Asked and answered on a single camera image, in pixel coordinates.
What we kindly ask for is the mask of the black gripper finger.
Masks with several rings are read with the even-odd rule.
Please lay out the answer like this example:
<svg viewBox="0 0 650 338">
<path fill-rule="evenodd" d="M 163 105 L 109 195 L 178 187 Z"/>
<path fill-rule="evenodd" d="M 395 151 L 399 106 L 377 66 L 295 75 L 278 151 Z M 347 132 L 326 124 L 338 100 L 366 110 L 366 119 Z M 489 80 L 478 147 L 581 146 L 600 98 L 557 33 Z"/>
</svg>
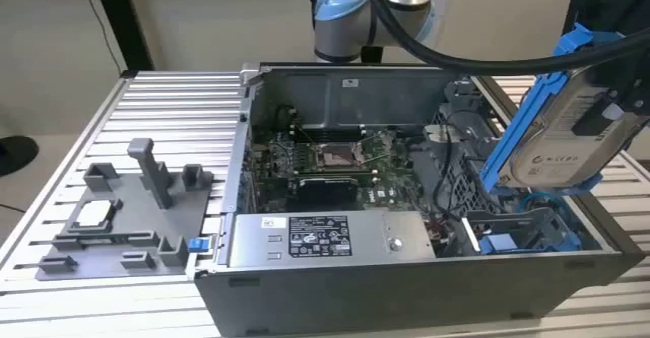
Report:
<svg viewBox="0 0 650 338">
<path fill-rule="evenodd" d="M 572 131 L 600 135 L 626 113 L 649 116 L 649 69 L 590 69 L 590 84 L 605 88 Z"/>
</svg>

